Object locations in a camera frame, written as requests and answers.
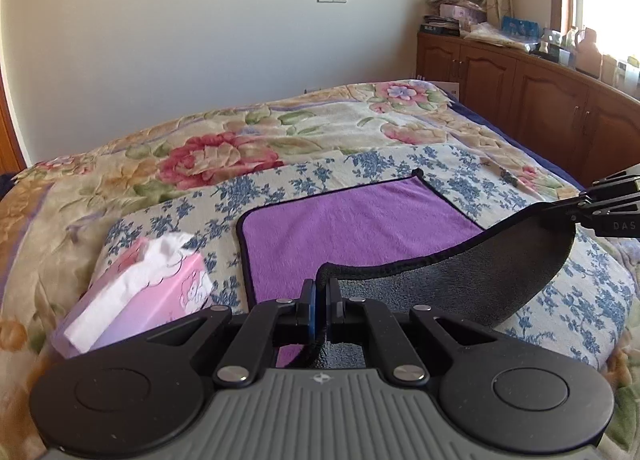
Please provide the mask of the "purple and grey microfibre towel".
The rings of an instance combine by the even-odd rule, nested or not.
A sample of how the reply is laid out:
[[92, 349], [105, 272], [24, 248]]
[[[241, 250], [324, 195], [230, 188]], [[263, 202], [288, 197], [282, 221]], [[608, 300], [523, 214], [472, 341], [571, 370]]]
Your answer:
[[236, 234], [250, 305], [336, 279], [393, 312], [426, 304], [495, 328], [560, 271], [576, 228], [547, 203], [481, 228], [415, 170], [251, 209]]

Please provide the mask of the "brown wooden cabinet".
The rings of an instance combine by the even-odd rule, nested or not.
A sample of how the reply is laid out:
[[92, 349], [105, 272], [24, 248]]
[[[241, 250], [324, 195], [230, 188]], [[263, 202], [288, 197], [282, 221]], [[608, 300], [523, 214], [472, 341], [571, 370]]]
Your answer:
[[587, 186], [639, 163], [639, 102], [519, 50], [420, 32], [416, 76]]

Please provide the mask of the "blue floral white cloth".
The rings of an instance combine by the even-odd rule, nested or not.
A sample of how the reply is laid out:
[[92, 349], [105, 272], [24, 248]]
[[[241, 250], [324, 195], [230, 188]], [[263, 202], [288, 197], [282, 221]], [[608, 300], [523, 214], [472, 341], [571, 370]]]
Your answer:
[[[248, 309], [235, 224], [246, 211], [334, 189], [405, 178], [420, 168], [426, 182], [481, 228], [537, 201], [574, 196], [559, 177], [535, 194], [509, 172], [459, 144], [391, 146], [362, 154], [295, 163], [163, 196], [156, 206], [128, 214], [111, 227], [96, 262], [101, 275], [139, 238], [187, 232], [213, 284], [210, 302], [237, 314]], [[624, 331], [636, 294], [639, 245], [608, 242], [579, 229], [570, 257], [550, 284], [499, 330], [526, 342], [604, 365]]]

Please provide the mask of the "pink tissue pack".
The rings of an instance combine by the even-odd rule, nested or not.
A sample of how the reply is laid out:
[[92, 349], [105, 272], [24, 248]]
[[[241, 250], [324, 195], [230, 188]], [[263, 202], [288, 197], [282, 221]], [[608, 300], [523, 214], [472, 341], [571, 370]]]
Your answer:
[[200, 310], [213, 291], [187, 232], [141, 237], [102, 274], [53, 332], [65, 358], [97, 350]]

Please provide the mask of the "bottles on window sill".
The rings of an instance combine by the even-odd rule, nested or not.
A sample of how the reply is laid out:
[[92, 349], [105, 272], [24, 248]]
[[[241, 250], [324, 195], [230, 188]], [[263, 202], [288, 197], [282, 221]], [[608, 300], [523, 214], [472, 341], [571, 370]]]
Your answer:
[[562, 34], [544, 29], [534, 53], [639, 98], [639, 58], [616, 59], [601, 53], [595, 30], [571, 28]]

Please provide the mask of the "blue picture card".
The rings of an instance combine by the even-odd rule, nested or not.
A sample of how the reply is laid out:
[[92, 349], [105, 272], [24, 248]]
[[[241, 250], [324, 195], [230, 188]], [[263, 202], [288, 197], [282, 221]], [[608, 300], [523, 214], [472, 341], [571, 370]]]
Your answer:
[[503, 16], [500, 30], [503, 34], [525, 43], [535, 43], [540, 38], [539, 24], [536, 21]]

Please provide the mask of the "floral plush blanket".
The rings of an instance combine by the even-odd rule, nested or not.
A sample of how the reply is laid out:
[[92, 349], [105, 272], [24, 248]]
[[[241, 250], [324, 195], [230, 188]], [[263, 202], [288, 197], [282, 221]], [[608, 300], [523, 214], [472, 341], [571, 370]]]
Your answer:
[[[51, 334], [87, 292], [116, 220], [163, 196], [252, 173], [388, 148], [453, 142], [477, 151], [535, 194], [570, 174], [538, 156], [435, 84], [348, 84], [260, 105], [215, 109], [107, 145], [36, 163], [1, 194], [1, 459], [44, 447], [28, 410], [52, 366]], [[623, 333], [600, 368], [614, 414], [599, 449], [639, 459], [639, 265]]]

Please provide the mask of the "clutter pile on cabinet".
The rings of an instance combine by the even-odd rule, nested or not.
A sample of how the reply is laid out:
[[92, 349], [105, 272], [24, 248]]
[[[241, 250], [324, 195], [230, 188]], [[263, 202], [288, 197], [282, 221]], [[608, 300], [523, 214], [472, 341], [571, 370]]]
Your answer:
[[419, 31], [499, 47], [514, 48], [525, 53], [538, 45], [536, 38], [506, 33], [487, 21], [484, 7], [470, 0], [426, 0], [427, 14]]

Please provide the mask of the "wooden door frame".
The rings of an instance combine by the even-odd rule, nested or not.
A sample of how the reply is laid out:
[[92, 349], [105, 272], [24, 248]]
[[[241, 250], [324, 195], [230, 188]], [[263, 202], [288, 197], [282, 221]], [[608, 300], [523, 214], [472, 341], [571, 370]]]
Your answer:
[[0, 79], [0, 161], [1, 173], [18, 173], [26, 168], [11, 120], [2, 79]]

